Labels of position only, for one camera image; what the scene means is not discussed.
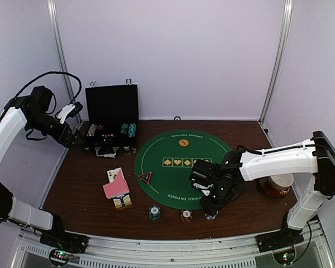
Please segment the blue pink chip stack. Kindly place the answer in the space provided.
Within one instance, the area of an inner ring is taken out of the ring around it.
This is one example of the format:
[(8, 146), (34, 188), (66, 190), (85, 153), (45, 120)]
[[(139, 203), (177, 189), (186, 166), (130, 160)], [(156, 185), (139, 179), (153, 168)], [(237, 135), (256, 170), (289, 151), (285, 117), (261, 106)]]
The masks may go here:
[(213, 221), (213, 220), (216, 219), (217, 215), (218, 215), (218, 212), (216, 212), (215, 214), (207, 214), (207, 213), (205, 213), (204, 217), (208, 221)]

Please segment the red black chip stack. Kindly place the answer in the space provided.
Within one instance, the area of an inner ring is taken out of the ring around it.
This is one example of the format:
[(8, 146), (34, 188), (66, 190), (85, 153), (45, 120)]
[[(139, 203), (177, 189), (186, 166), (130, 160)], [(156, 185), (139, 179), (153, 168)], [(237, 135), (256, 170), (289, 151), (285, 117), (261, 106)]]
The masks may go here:
[(193, 212), (191, 210), (182, 210), (180, 212), (180, 221), (182, 223), (191, 223), (193, 218)]

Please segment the orange round button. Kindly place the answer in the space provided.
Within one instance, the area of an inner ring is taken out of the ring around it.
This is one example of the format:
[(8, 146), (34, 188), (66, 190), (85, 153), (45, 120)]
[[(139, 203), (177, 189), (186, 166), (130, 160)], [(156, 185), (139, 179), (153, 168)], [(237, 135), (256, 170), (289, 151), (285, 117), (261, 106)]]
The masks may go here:
[(189, 145), (189, 141), (186, 140), (186, 139), (181, 139), (181, 140), (179, 141), (179, 145), (182, 146), (182, 147), (186, 147), (186, 146)]

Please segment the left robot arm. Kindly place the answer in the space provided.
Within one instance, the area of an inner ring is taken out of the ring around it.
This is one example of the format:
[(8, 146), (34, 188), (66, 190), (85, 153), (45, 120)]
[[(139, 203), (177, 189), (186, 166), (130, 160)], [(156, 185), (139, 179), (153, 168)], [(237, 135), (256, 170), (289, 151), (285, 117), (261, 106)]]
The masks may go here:
[[(45, 112), (45, 107), (36, 97), (28, 95), (11, 99), (0, 119), (0, 164), (21, 130), (38, 130), (66, 148), (73, 146), (79, 131), (72, 130), (65, 120), (81, 109), (80, 103), (68, 104), (56, 117), (52, 117)], [(69, 235), (61, 217), (17, 199), (1, 182), (0, 220), (39, 229), (47, 234), (48, 240), (57, 248), (63, 248), (69, 243)]]

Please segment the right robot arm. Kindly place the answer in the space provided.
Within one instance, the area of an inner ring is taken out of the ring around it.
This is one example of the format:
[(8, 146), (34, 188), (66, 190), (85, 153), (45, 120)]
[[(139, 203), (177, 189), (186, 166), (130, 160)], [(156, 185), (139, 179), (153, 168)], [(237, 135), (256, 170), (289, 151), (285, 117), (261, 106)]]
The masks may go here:
[(335, 196), (335, 148), (322, 131), (289, 146), (249, 150), (239, 145), (227, 152), (220, 164), (197, 160), (189, 179), (192, 187), (204, 194), (200, 205), (213, 216), (231, 201), (244, 182), (294, 173), (309, 173), (312, 177), (275, 234), (275, 242), (285, 247), (322, 204)]

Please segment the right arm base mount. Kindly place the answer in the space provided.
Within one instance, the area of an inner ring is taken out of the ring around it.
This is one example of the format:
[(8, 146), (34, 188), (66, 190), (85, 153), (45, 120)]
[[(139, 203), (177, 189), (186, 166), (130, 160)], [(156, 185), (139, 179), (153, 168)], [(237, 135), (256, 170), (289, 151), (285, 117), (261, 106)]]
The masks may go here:
[(260, 252), (275, 251), (304, 241), (301, 230), (285, 229), (256, 236)]

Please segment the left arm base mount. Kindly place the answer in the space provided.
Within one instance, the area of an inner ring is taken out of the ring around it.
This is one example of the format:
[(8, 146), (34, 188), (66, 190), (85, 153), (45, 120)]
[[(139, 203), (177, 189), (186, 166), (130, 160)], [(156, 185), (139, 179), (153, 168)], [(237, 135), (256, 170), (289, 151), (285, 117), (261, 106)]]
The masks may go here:
[(41, 233), (40, 243), (70, 253), (85, 253), (89, 238), (85, 235), (63, 232), (56, 234), (52, 230), (36, 229)]

